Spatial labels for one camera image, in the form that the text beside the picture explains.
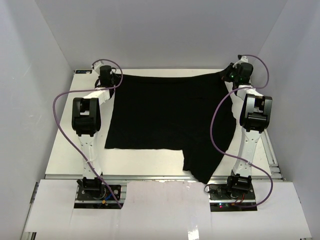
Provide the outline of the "black t-shirt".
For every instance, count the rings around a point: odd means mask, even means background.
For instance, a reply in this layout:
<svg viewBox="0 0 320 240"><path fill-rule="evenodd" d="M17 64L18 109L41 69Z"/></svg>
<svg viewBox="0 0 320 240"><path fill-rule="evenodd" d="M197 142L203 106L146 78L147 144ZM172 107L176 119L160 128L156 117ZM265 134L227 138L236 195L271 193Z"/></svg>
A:
<svg viewBox="0 0 320 240"><path fill-rule="evenodd" d="M222 72L189 77L123 75L106 149L181 150L183 169L208 183L237 121Z"/></svg>

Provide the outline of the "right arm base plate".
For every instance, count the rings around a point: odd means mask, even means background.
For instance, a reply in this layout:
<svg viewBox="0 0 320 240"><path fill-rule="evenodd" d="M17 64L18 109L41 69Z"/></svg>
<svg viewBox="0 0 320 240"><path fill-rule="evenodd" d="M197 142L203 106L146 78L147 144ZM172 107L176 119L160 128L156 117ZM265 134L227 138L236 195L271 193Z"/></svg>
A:
<svg viewBox="0 0 320 240"><path fill-rule="evenodd" d="M226 184L208 184L204 187L208 194L210 212L244 212L257 211L256 196L253 186L248 193L228 192Z"/></svg>

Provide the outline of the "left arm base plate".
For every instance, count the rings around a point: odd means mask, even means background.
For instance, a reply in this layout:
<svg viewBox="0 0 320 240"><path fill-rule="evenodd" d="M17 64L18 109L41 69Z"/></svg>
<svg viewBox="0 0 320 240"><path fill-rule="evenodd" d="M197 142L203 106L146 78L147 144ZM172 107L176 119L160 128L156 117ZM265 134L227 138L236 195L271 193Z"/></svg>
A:
<svg viewBox="0 0 320 240"><path fill-rule="evenodd" d="M74 208L119 210L120 207L112 196L110 190L105 185L102 185L101 187L101 190L85 190L82 186L78 186L74 201Z"/></svg>

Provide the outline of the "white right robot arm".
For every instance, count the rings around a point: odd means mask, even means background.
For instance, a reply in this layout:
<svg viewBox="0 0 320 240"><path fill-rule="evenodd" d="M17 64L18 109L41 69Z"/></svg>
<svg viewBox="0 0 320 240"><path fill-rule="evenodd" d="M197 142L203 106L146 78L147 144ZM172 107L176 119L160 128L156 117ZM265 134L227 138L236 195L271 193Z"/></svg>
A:
<svg viewBox="0 0 320 240"><path fill-rule="evenodd" d="M243 198L252 187L252 164L259 139L270 124L273 99L260 94L250 84L254 67L239 60L230 63L223 76L232 82L235 95L243 100L239 116L241 142L237 160L227 179L227 193L232 199Z"/></svg>

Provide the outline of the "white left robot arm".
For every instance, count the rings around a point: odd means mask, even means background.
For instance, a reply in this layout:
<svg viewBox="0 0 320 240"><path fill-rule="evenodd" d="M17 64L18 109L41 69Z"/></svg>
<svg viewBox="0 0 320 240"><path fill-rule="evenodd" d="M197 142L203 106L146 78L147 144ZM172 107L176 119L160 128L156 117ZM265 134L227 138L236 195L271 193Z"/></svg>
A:
<svg viewBox="0 0 320 240"><path fill-rule="evenodd" d="M105 185L99 179L103 176L98 153L98 133L102 126L100 106L110 100L115 93L114 86L119 77L110 65L98 70L96 91L75 97L72 102L71 126L80 142L83 158L83 178L78 180L79 188L94 200L101 200L107 194Z"/></svg>

